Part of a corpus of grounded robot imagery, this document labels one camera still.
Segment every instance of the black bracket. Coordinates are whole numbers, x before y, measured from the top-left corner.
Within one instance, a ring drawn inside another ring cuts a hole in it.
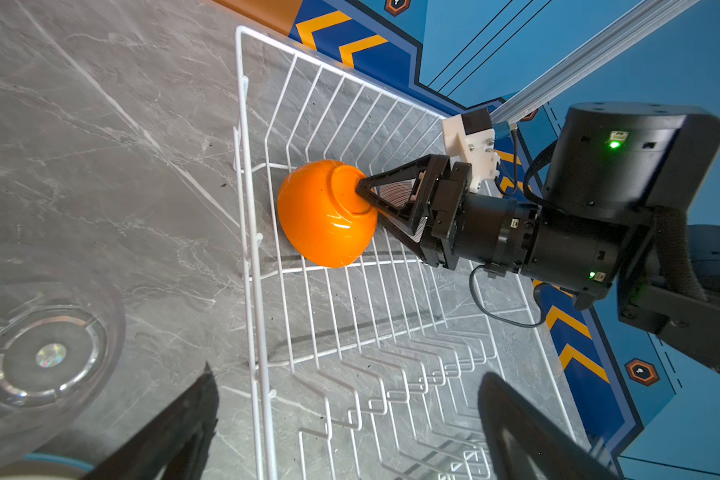
[[[356,192],[381,214],[380,225],[423,262],[454,270],[456,217],[468,193],[471,171],[470,164],[461,162],[451,168],[445,155],[426,155],[360,180]],[[404,204],[393,205],[378,194],[379,187],[404,181],[412,182]]]
[[[720,374],[720,294],[707,295],[705,302],[643,279],[634,285],[629,300],[619,303],[619,320],[655,333]]]

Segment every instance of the dish rack wire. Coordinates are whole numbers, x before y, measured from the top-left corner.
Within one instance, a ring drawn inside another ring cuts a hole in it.
[[[268,479],[278,474],[489,478],[490,456],[474,401],[487,370],[504,376],[489,318],[482,313],[446,316],[442,274],[383,229],[355,263],[332,270],[289,255],[294,250],[278,229],[278,182],[297,164],[335,158],[374,174],[443,148],[441,114],[313,55],[245,26],[236,30],[240,126],[234,131],[235,170],[242,253],[249,259],[242,274],[248,279],[244,296],[256,474]],[[254,78],[262,69],[269,70]],[[283,76],[282,85],[274,83]],[[297,84],[303,99],[293,101],[296,94],[287,92]],[[332,91],[326,90],[330,97],[325,95],[327,104],[317,116],[316,91],[327,84]],[[254,89],[269,106],[266,114],[250,108]],[[266,128],[263,138],[252,135],[250,115]],[[314,153],[318,142],[325,143],[322,155],[319,148]],[[263,262],[262,244],[274,248]],[[513,277],[510,281],[522,293],[519,277]],[[460,280],[465,281],[463,274]],[[325,289],[324,294],[315,298],[316,289]],[[339,291],[349,302],[348,311],[334,301]],[[520,297],[519,306],[496,313],[519,313],[533,322],[526,295]],[[273,302],[279,306],[272,307]],[[322,312],[330,312],[323,326],[316,326],[317,302]],[[413,313],[406,312],[411,303]],[[297,315],[309,330],[301,340],[292,332]],[[287,359],[273,358],[281,350],[268,341],[273,330],[284,333]],[[548,361],[546,368],[551,377]],[[320,406],[317,424],[314,416],[278,423],[273,376],[288,377],[282,381]],[[284,452],[293,452],[293,458]]]

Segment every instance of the black line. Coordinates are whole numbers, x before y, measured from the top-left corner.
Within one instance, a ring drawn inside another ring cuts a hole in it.
[[[644,463],[653,463],[653,465],[660,465],[663,467],[670,467],[670,468],[677,468],[678,470],[686,470],[688,472],[696,472],[696,473],[705,473],[707,475],[717,475],[720,477],[720,473],[714,473],[714,472],[708,472],[707,470],[697,470],[696,468],[690,468],[690,467],[681,467],[677,465],[670,465],[668,463],[661,463],[661,462],[654,462],[652,460],[643,460],[642,458],[634,458],[634,457],[628,457],[626,455],[622,455],[622,458],[628,458],[629,460],[635,460],[638,462],[644,462]]]
[[[621,469],[621,464],[619,463],[619,458],[614,455],[613,452],[610,453],[610,461],[611,465],[614,466],[614,469],[616,470],[616,476],[618,478],[624,477],[624,472]]]
[[[525,139],[523,138],[523,134],[520,132],[520,129],[518,129],[517,132],[518,132],[518,143],[520,144],[520,148],[523,150],[523,154],[525,155],[525,161],[526,161],[526,163],[528,163],[528,167],[530,167],[530,162],[534,161],[534,159],[530,156],[530,152],[528,151],[528,146],[525,144]]]
[[[552,108],[552,105],[550,105],[550,111],[552,112],[552,116],[554,117],[554,120],[557,122],[557,129],[558,129],[561,133],[563,133],[563,128],[560,126],[560,121],[557,120],[557,115],[554,113],[554,108]]]
[[[504,98],[504,97],[496,97],[496,98],[494,98],[493,100],[481,101],[479,104],[474,104],[474,105],[472,105],[471,107],[466,108],[465,110],[471,110],[472,108],[483,107],[483,106],[485,106],[485,105],[492,104],[492,103],[495,102],[495,101],[500,101],[501,103],[504,103],[504,102],[507,101],[507,99]]]
[[[650,345],[653,347],[653,351],[656,354],[656,359],[659,360],[659,365],[661,366],[661,371],[664,372],[664,377],[670,383],[670,387],[672,387],[672,392],[677,395],[677,390],[675,390],[675,386],[672,384],[672,380],[670,380],[670,374],[664,368],[664,364],[661,361],[661,354],[659,354],[659,351],[656,349],[656,344],[653,343],[653,340],[650,338],[650,333],[646,332],[646,335],[648,335],[648,341],[650,342]]]
[[[490,20],[490,22],[487,23],[487,24],[483,27],[482,30],[480,30],[480,32],[478,32],[478,34],[476,34],[474,37],[472,37],[472,39],[469,41],[469,43],[467,43],[467,44],[464,46],[464,48],[461,49],[461,52],[457,53],[456,56],[453,57],[453,60],[451,60],[447,65],[445,65],[445,68],[443,68],[443,69],[440,71],[440,73],[438,73],[438,76],[437,76],[437,77],[432,78],[432,81],[429,82],[429,83],[427,84],[427,86],[428,86],[428,87],[431,86],[432,83],[434,83],[434,81],[437,80],[438,77],[443,74],[443,72],[445,72],[446,70],[448,70],[448,67],[450,67],[453,62],[456,62],[456,59],[459,57],[459,55],[461,55],[461,54],[464,52],[464,50],[466,50],[467,47],[472,44],[472,42],[474,42],[475,40],[477,40],[478,37],[479,37],[483,32],[485,32],[485,29],[488,28],[488,27],[490,26],[490,24],[494,22],[494,20],[496,19],[496,17],[498,17],[498,16],[506,9],[506,7],[508,7],[509,4],[511,4],[513,1],[514,1],[514,0],[509,0],[509,1],[507,2],[507,5],[505,5],[504,8],[502,8],[501,10],[499,10],[499,13],[497,13],[496,16],[493,17],[493,18]]]
[[[672,360],[670,360],[670,354],[664,352],[664,356],[666,357],[666,360],[670,363],[670,367],[672,367],[672,373],[677,374],[677,370],[675,370],[675,366],[672,364]]]
[[[445,83],[443,84],[443,86],[438,89],[438,91],[441,91],[443,88],[445,88],[445,85],[451,83],[451,80],[453,80],[456,75],[460,74],[461,71],[464,70],[464,69],[467,67],[467,65],[469,65],[469,63],[474,60],[475,57],[477,57],[478,55],[480,55],[480,52],[482,52],[482,51],[494,40],[494,38],[496,38],[497,36],[499,36],[499,34],[502,33],[502,32],[504,31],[504,29],[509,26],[509,24],[511,24],[512,22],[514,22],[514,20],[518,17],[518,15],[521,14],[521,13],[523,13],[523,10],[525,10],[526,8],[528,8],[528,5],[530,5],[530,4],[533,3],[533,2],[534,2],[534,0],[530,0],[530,2],[528,2],[527,4],[525,4],[525,6],[524,6],[518,13],[516,13],[516,14],[512,17],[512,19],[507,22],[507,24],[506,24],[505,26],[501,27],[501,30],[499,30],[498,32],[496,32],[496,35],[494,35],[493,37],[490,38],[490,40],[488,40],[488,43],[486,43],[485,45],[483,45],[483,47],[482,47],[480,50],[478,50],[478,52],[477,52],[476,54],[472,55],[472,58],[470,58],[469,60],[467,60],[467,63],[465,63],[465,64],[458,70],[458,72],[454,73],[453,76],[450,77],[450,78],[448,79],[448,81],[445,82]]]
[[[556,138],[559,138],[560,136],[557,135],[557,130],[554,129],[554,124],[552,123],[552,119],[550,118],[549,113],[547,113],[547,107],[541,105],[541,107],[544,109],[544,114],[547,115],[547,120],[550,122],[550,127],[552,127],[552,133]]]
[[[462,104],[460,104],[459,102],[453,101],[453,100],[451,100],[450,98],[446,97],[445,95],[443,95],[443,94],[440,93],[439,91],[433,90],[433,89],[431,89],[430,87],[428,87],[427,85],[425,85],[425,84],[423,84],[423,83],[420,83],[418,80],[414,82],[414,85],[416,85],[417,87],[420,87],[420,88],[428,91],[429,93],[431,93],[432,95],[436,96],[437,98],[440,98],[441,100],[447,101],[447,102],[449,102],[450,104],[452,104],[452,105],[454,105],[454,106],[456,106],[456,107],[458,107],[458,108],[460,108],[460,109],[462,109],[462,110],[469,110],[470,108],[474,108],[474,107],[480,106],[480,105],[482,105],[482,104],[489,104],[490,102],[497,100],[496,98],[494,98],[493,100],[485,101],[485,102],[483,102],[483,103],[481,103],[481,104],[478,104],[478,105],[473,105],[473,106],[471,106],[471,107],[465,107],[465,106],[463,106]]]
[[[498,52],[499,49],[501,49],[501,47],[505,46],[505,45],[507,44],[507,42],[512,39],[512,37],[514,37],[516,34],[518,34],[518,32],[519,32],[520,30],[522,30],[523,27],[525,27],[525,25],[528,24],[528,22],[530,22],[531,20],[533,20],[534,18],[536,18],[536,15],[538,15],[539,13],[541,13],[541,11],[544,10],[544,8],[545,8],[547,5],[549,5],[551,2],[552,2],[552,0],[548,0],[547,3],[545,3],[543,7],[539,8],[539,11],[536,12],[536,13],[534,14],[534,16],[528,18],[528,20],[526,21],[526,23],[522,24],[522,25],[520,26],[520,28],[518,28],[518,30],[517,30],[515,33],[512,34],[511,37],[507,38],[507,40],[505,40],[503,44],[499,45],[499,48],[497,48],[496,50],[494,50],[494,52],[493,52],[492,54],[490,54],[490,55],[488,56],[488,58],[486,58],[485,60],[483,60],[483,62],[480,63],[480,65],[478,65],[477,68],[472,71],[472,73],[470,73],[469,75],[467,75],[467,76],[464,78],[464,80],[462,80],[461,82],[459,82],[459,84],[456,85],[456,88],[461,87],[461,84],[462,84],[463,82],[466,82],[466,81],[467,81],[467,78],[470,78],[470,77],[474,74],[474,72],[477,72],[477,71],[480,69],[480,67],[482,67],[488,60],[490,60],[490,57],[493,57],[493,56],[496,54],[496,52]],[[456,88],[454,88],[453,90],[451,90],[451,93],[448,94],[449,97],[453,94],[453,92],[456,91]]]

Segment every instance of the hexagon logo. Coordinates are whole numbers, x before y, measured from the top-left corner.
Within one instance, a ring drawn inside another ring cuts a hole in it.
[[[630,360],[624,367],[626,367],[626,373],[631,379],[644,386],[652,386],[660,380],[656,368],[643,360]]]
[[[528,115],[526,115],[525,117],[522,117],[522,118],[520,119],[520,121],[531,121],[531,120],[533,120],[533,119],[536,117],[536,114],[537,114],[537,113],[539,113],[539,109],[538,109],[538,108],[537,108],[536,110],[530,112],[530,113],[529,113]]]
[[[393,17],[396,17],[399,14],[408,10],[408,7],[410,6],[411,0],[387,0],[386,4],[384,5],[384,10],[386,10],[387,13],[391,14]]]

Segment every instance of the plastic container lid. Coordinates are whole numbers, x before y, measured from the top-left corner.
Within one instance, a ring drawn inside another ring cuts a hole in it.
[[[123,348],[120,296],[66,256],[0,246],[0,466],[66,428]]]

